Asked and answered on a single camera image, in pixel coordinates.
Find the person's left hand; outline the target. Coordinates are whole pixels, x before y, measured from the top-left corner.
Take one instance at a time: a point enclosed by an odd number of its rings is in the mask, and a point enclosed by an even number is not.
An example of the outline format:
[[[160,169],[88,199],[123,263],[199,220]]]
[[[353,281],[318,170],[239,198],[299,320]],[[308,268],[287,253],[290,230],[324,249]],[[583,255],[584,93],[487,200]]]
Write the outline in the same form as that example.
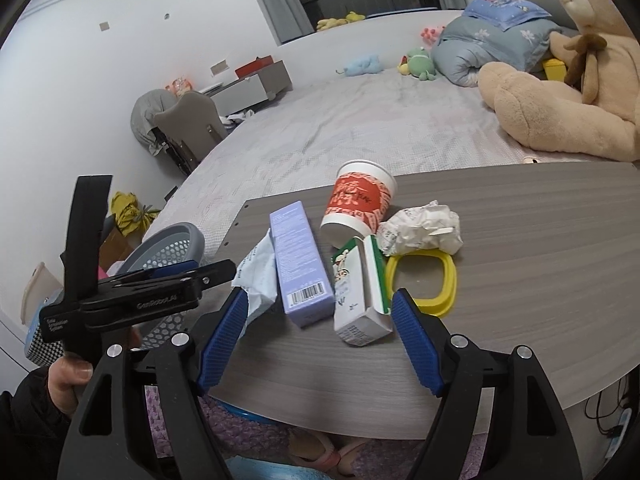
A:
[[[79,396],[93,376],[93,365],[73,353],[65,353],[48,371],[47,389],[53,405],[64,415],[72,417],[79,404]]]

